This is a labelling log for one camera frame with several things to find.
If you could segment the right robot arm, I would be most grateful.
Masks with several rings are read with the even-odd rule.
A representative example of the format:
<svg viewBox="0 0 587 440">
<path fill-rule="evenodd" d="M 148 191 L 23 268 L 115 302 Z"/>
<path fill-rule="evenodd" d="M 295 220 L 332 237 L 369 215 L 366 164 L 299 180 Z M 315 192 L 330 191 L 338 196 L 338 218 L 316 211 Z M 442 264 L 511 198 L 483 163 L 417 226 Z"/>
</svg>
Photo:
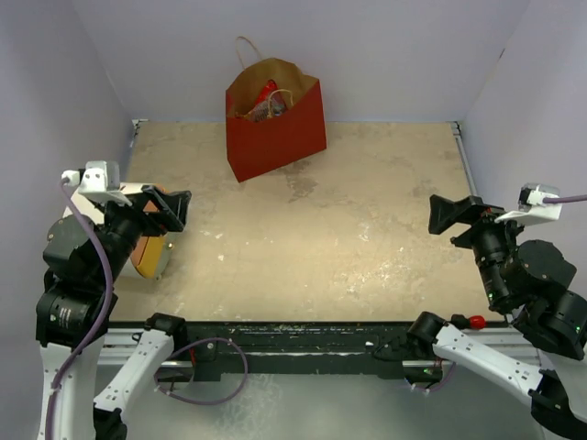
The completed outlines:
<svg viewBox="0 0 587 440">
<path fill-rule="evenodd" d="M 570 290 L 576 267 L 550 242 L 516 238 L 528 226 L 559 219 L 564 204 L 585 196 L 560 197 L 543 185 L 525 186 L 514 211 L 470 195 L 459 201 L 433 194 L 428 231 L 440 235 L 455 224 L 468 228 L 451 238 L 456 248 L 473 252 L 491 311 L 511 314 L 512 326 L 534 348 L 553 358 L 583 364 L 586 300 Z M 586 415 L 578 388 L 563 380 L 559 367 L 538 368 L 508 357 L 464 334 L 471 321 L 448 321 L 422 312 L 407 331 L 409 351 L 417 358 L 435 355 L 486 378 L 527 405 L 533 419 L 566 439 L 586 436 Z"/>
</svg>

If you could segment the red paper bag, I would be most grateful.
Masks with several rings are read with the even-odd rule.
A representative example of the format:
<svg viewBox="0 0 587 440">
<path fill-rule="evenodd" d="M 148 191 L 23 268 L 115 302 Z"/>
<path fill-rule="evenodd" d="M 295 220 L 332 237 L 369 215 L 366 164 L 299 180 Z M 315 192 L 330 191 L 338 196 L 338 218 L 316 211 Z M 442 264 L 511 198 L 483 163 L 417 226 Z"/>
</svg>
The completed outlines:
<svg viewBox="0 0 587 440">
<path fill-rule="evenodd" d="M 227 161 L 238 182 L 289 165 L 327 148 L 320 81 L 295 64 L 263 56 L 248 38 L 239 36 L 258 60 L 246 64 L 237 54 L 241 73 L 226 89 Z M 293 106 L 283 115 L 251 122 L 251 110 L 268 80 L 293 93 Z"/>
</svg>

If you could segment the red snack packet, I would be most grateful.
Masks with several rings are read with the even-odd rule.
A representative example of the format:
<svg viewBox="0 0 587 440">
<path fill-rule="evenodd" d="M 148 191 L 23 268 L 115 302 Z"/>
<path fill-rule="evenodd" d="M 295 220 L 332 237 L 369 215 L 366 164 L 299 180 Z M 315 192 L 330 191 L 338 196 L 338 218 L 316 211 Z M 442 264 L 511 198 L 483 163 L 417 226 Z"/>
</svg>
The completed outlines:
<svg viewBox="0 0 587 440">
<path fill-rule="evenodd" d="M 265 121 L 283 115 L 293 105 L 293 93 L 280 88 L 274 80 L 268 80 L 245 118 L 251 122 Z"/>
</svg>

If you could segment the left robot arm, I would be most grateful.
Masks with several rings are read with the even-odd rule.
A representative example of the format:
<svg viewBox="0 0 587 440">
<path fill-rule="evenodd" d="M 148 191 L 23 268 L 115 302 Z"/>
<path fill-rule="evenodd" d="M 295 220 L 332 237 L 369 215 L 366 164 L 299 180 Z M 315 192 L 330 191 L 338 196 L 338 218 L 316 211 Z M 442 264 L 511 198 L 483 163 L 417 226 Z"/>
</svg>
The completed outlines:
<svg viewBox="0 0 587 440">
<path fill-rule="evenodd" d="M 116 305 L 114 282 L 142 237 L 184 230 L 188 191 L 144 185 L 118 203 L 112 192 L 95 203 L 101 225 L 71 214 L 49 230 L 48 269 L 36 306 L 36 339 L 44 372 L 40 439 L 125 439 L 127 412 L 153 381 L 161 363 L 185 355 L 186 322 L 156 313 L 113 381 L 95 393 L 97 364 Z"/>
</svg>

